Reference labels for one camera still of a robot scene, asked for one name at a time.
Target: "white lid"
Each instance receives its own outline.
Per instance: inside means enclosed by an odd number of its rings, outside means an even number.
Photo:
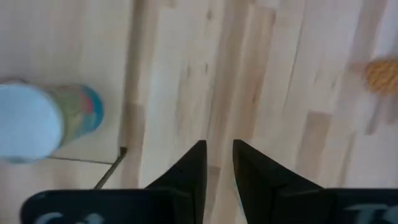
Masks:
[[[62,136],[62,114],[46,92],[30,85],[0,85],[1,158],[43,159],[59,147]]]

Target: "colorful label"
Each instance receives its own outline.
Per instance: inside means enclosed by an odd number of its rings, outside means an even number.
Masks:
[[[103,105],[94,90],[83,85],[66,85],[46,89],[57,102],[64,120],[64,145],[94,131],[102,122]]]

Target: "orange object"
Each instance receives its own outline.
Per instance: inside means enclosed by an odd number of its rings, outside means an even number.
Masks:
[[[365,79],[373,93],[398,93],[398,58],[370,62],[365,69]]]

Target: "black object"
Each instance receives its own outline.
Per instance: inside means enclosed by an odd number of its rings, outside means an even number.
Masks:
[[[323,189],[241,140],[233,162],[248,224],[398,223],[398,190]]]
[[[248,224],[398,223],[398,190],[323,189],[241,140],[234,141],[233,162]],[[42,192],[25,202],[21,220],[201,224],[206,181],[206,142],[199,141],[145,189]]]
[[[206,181],[206,141],[198,141],[145,189],[41,192],[22,206],[21,221],[23,224],[200,224]]]

